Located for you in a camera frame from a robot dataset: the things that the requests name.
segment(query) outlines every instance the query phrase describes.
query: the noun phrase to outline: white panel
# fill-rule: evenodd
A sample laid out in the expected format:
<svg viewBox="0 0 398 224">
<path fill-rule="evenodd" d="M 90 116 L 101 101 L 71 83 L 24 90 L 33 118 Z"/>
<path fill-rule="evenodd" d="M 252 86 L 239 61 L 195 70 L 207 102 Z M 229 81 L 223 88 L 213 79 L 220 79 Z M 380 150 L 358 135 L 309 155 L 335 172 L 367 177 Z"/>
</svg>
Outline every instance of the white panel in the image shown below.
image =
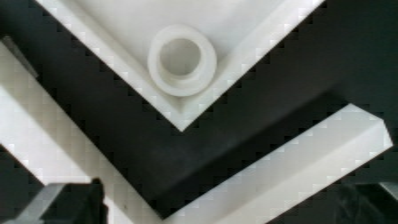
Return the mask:
<svg viewBox="0 0 398 224">
<path fill-rule="evenodd" d="M 126 83 L 183 131 L 323 0 L 35 0 Z M 188 97 L 149 77 L 147 54 L 159 30 L 188 25 L 216 53 L 215 78 Z"/>
</svg>

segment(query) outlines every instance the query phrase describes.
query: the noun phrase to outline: white plastic piece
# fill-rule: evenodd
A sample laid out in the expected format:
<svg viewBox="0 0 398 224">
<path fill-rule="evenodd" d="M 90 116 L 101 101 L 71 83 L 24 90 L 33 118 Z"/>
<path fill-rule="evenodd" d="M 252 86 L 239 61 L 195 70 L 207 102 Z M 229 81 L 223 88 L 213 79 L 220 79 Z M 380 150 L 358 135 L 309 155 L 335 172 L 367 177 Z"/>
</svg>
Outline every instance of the white plastic piece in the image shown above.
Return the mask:
<svg viewBox="0 0 398 224">
<path fill-rule="evenodd" d="M 183 131 L 323 0 L 35 0 Z M 147 69 L 151 40 L 172 24 L 206 36 L 216 70 L 186 97 L 158 88 Z"/>
<path fill-rule="evenodd" d="M 199 48 L 199 62 L 193 71 L 188 74 L 174 74 L 163 67 L 161 51 L 165 45 L 174 41 L 188 40 Z M 193 58 L 190 54 L 183 54 L 181 58 Z M 197 94 L 207 87 L 213 79 L 216 67 L 215 49 L 202 34 L 184 25 L 168 26 L 156 34 L 147 57 L 147 68 L 154 83 L 159 89 L 172 96 L 190 96 Z"/>
<path fill-rule="evenodd" d="M 161 221 L 1 44 L 0 102 L 0 143 L 42 184 L 99 177 L 110 224 L 263 224 L 392 145 L 348 105 Z"/>
</svg>

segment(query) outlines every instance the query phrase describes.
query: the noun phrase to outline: white frame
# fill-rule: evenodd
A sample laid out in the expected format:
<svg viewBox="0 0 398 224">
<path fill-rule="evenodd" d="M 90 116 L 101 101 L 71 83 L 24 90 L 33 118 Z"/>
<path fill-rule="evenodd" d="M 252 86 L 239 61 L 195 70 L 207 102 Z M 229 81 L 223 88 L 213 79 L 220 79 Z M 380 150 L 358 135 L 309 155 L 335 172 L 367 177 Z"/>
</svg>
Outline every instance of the white frame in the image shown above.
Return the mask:
<svg viewBox="0 0 398 224">
<path fill-rule="evenodd" d="M 218 58 L 215 79 L 207 88 L 193 96 L 177 98 L 167 95 L 158 89 L 149 78 L 145 65 L 142 65 L 124 49 L 124 43 L 115 41 L 115 37 L 106 32 L 104 26 L 99 24 L 94 17 L 88 16 L 88 12 L 83 11 L 83 7 L 80 7 L 76 0 L 35 1 L 113 69 L 131 88 L 140 93 L 179 131 L 188 127 L 222 93 L 227 91 L 236 80 L 247 73 L 255 62 L 323 2 L 323 0 L 279 1 L 268 16 L 255 26 L 255 29 L 247 34 L 243 41 L 236 44 L 236 47 L 229 49 L 227 55 Z M 120 1 L 113 2 L 115 7 L 126 8 L 127 6 L 119 3 Z M 149 14 L 151 17 L 156 17 L 156 14 L 151 14 L 151 8 L 147 9 L 145 14 Z"/>
</svg>

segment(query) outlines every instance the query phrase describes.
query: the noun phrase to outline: black panel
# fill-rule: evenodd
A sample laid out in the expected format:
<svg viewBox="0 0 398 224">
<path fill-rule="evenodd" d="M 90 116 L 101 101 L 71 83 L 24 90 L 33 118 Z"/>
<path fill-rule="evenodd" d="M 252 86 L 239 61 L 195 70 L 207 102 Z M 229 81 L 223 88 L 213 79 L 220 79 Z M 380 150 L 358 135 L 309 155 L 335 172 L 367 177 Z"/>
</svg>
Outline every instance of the black panel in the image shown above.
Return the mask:
<svg viewBox="0 0 398 224">
<path fill-rule="evenodd" d="M 341 100 L 396 121 L 392 0 L 326 1 L 183 133 L 33 1 L 0 0 L 0 24 L 39 82 L 163 217 Z"/>
<path fill-rule="evenodd" d="M 0 145 L 0 223 L 19 214 L 40 188 L 39 180 Z"/>
</svg>

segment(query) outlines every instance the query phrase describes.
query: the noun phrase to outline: white ring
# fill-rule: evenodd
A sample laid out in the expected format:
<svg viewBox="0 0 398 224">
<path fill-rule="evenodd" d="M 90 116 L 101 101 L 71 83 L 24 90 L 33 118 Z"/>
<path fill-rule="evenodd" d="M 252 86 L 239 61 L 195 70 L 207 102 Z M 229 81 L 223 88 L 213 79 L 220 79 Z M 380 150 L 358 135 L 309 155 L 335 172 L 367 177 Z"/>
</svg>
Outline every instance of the white ring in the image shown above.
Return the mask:
<svg viewBox="0 0 398 224">
<path fill-rule="evenodd" d="M 167 71 L 159 60 L 163 46 L 177 39 L 191 41 L 200 52 L 195 69 L 183 76 Z M 172 96 L 190 96 L 207 87 L 216 68 L 215 49 L 204 35 L 188 26 L 172 25 L 158 32 L 151 43 L 147 68 L 156 86 Z"/>
</svg>

